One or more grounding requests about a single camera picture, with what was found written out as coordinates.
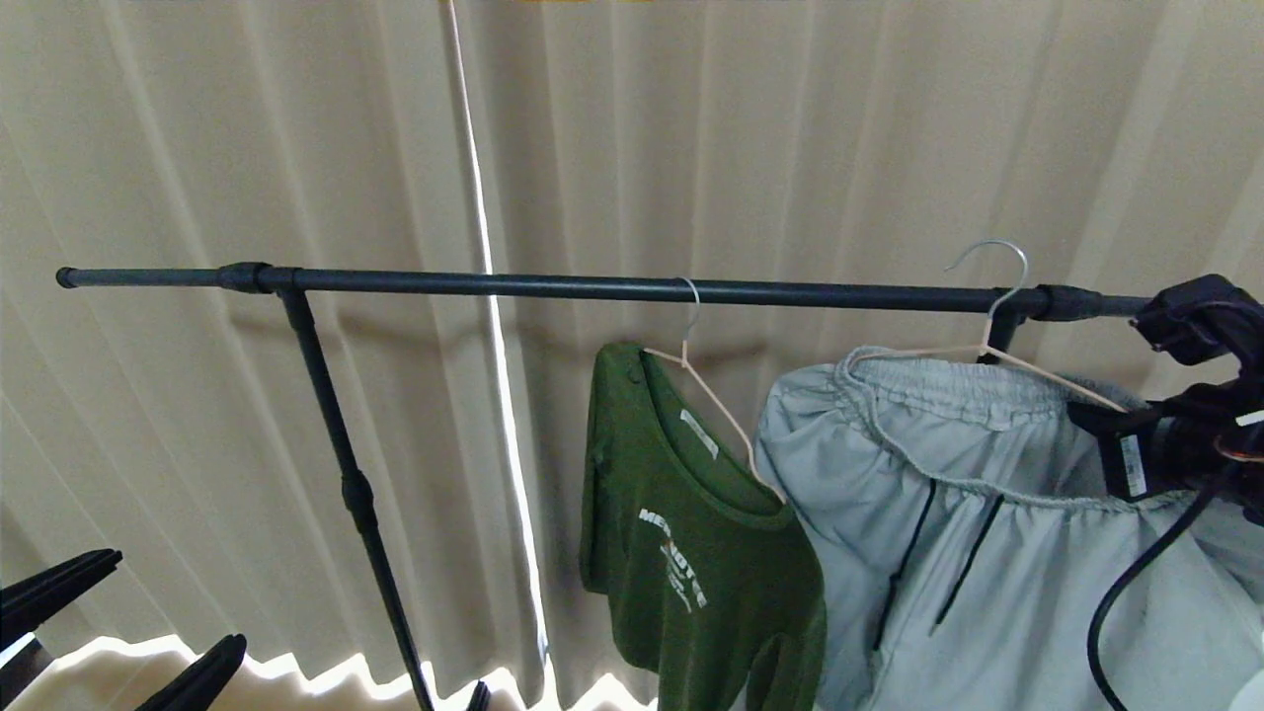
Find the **metal hook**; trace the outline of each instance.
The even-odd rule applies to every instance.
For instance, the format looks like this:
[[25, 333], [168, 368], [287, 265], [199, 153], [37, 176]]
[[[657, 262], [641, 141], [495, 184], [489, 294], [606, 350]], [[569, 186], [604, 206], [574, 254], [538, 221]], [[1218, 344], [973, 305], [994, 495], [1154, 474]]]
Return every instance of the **metal hook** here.
[[971, 244], [969, 247], [967, 247], [966, 250], [962, 252], [959, 257], [957, 257], [956, 262], [953, 262], [952, 264], [948, 264], [947, 267], [944, 267], [944, 271], [947, 272], [949, 269], [956, 269], [957, 266], [959, 266], [962, 263], [962, 261], [964, 261], [966, 257], [969, 256], [971, 252], [978, 249], [980, 247], [982, 247], [985, 244], [1004, 244], [1005, 247], [1009, 247], [1010, 249], [1012, 249], [1014, 253], [1019, 256], [1019, 259], [1023, 261], [1023, 276], [1019, 277], [1019, 283], [1015, 285], [1014, 288], [1011, 288], [1011, 290], [1006, 291], [1005, 294], [1002, 294], [1000, 299], [997, 299], [996, 301], [992, 301], [992, 305], [987, 307], [987, 320], [991, 321], [994, 318], [996, 318], [996, 310], [1001, 306], [1001, 304], [1005, 304], [1010, 297], [1012, 297], [1015, 294], [1023, 291], [1023, 288], [1026, 286], [1026, 277], [1028, 277], [1028, 273], [1031, 271], [1031, 264], [1030, 264], [1030, 262], [1028, 262], [1026, 252], [1023, 252], [1023, 248], [1019, 247], [1018, 244], [1014, 244], [1012, 242], [1009, 242], [1009, 240], [1005, 240], [1005, 239], [981, 239], [981, 240], [976, 242], [975, 244]]
[[681, 340], [689, 343], [689, 334], [694, 330], [694, 325], [698, 323], [698, 318], [703, 314], [703, 297], [698, 294], [698, 286], [694, 280], [689, 277], [680, 277], [689, 285], [689, 288], [694, 291], [694, 312], [689, 316], [689, 325], [685, 326], [685, 338]]

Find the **green shirt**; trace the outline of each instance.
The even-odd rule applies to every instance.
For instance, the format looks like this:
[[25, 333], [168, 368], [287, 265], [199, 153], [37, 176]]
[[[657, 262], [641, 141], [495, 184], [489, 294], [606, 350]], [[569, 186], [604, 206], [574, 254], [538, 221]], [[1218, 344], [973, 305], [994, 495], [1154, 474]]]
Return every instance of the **green shirt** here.
[[659, 673], [659, 708], [811, 708], [825, 609], [794, 510], [703, 428], [631, 343], [593, 369], [584, 587], [609, 597], [614, 645]]

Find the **horizontal bar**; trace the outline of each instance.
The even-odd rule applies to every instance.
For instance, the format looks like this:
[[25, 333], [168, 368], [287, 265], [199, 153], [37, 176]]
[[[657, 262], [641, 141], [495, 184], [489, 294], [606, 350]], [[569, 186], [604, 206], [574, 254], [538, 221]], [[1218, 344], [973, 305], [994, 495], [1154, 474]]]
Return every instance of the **horizontal bar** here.
[[[219, 269], [76, 269], [63, 267], [57, 281], [78, 286], [220, 286], [234, 291], [273, 292], [355, 291], [466, 296], [526, 296], [613, 301], [693, 301], [694, 292], [681, 278], [574, 277], [537, 275], [478, 275], [446, 272], [387, 272], [305, 269], [263, 263], [238, 263]], [[982, 314], [997, 299], [992, 288], [933, 286], [836, 285], [760, 281], [696, 280], [707, 304], [814, 306], [828, 309], [878, 309]], [[1063, 316], [1062, 301], [1074, 301]], [[1005, 310], [1035, 319], [1076, 320], [1093, 316], [1130, 316], [1149, 299], [1103, 296], [1064, 286], [1024, 288], [1006, 301]]]

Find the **curtain fold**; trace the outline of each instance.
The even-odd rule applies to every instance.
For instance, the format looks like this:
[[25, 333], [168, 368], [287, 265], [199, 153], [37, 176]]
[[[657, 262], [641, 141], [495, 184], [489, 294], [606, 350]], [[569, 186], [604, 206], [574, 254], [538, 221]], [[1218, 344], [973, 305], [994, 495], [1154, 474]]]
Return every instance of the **curtain fold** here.
[[[57, 267], [479, 271], [447, 14], [430, 4], [9, 3], [5, 579], [112, 545], [88, 635], [228, 631], [313, 677], [403, 673], [281, 305], [62, 291]], [[439, 691], [542, 665], [474, 299], [313, 295]], [[10, 534], [21, 538], [10, 539]], [[9, 541], [21, 541], [9, 555]]]
[[[1225, 4], [455, 4], [497, 269], [1010, 285], [1153, 295], [1206, 271], [1260, 291], [1264, 13]], [[517, 300], [513, 396], [565, 706], [613, 671], [579, 550], [597, 348], [674, 349], [683, 305]], [[690, 353], [753, 429], [772, 380], [977, 316], [704, 306]], [[1030, 324], [1018, 354], [1152, 395], [1231, 377], [1157, 359], [1122, 320]], [[705, 399], [693, 401], [704, 412]], [[717, 430], [723, 420], [709, 412]]]

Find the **black drawstring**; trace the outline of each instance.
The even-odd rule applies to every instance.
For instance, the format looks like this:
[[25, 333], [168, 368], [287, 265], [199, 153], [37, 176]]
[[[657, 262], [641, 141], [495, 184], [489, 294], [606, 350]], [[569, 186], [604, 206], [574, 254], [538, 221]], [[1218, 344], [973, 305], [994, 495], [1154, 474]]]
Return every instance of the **black drawstring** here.
[[961, 590], [961, 584], [966, 582], [966, 576], [969, 574], [969, 567], [975, 564], [975, 555], [978, 553], [978, 548], [983, 545], [983, 538], [987, 535], [987, 530], [992, 528], [992, 521], [996, 520], [996, 512], [1001, 510], [1001, 502], [1005, 501], [1004, 496], [997, 495], [996, 501], [992, 502], [992, 507], [987, 511], [987, 519], [983, 521], [983, 528], [978, 531], [978, 536], [975, 538], [975, 545], [969, 547], [969, 555], [966, 557], [966, 566], [961, 569], [961, 574], [957, 576], [957, 582], [952, 586], [952, 592], [948, 593], [948, 600], [944, 602], [943, 610], [935, 616], [935, 625], [944, 621], [948, 616], [948, 610], [952, 609], [952, 603], [957, 600], [957, 592]]
[[935, 479], [930, 479], [930, 491], [927, 492], [927, 502], [921, 506], [918, 525], [913, 528], [913, 540], [904, 549], [904, 558], [900, 558], [900, 567], [891, 574], [887, 582], [886, 602], [882, 603], [882, 615], [877, 619], [877, 638], [873, 640], [875, 650], [882, 644], [882, 633], [886, 631], [886, 616], [891, 614], [891, 605], [895, 602], [895, 592], [900, 584], [900, 578], [904, 577], [904, 568], [909, 564], [909, 558], [913, 557], [913, 547], [918, 544], [918, 536], [921, 535], [921, 524], [927, 522], [927, 514], [930, 512], [930, 502], [935, 498], [937, 483]]

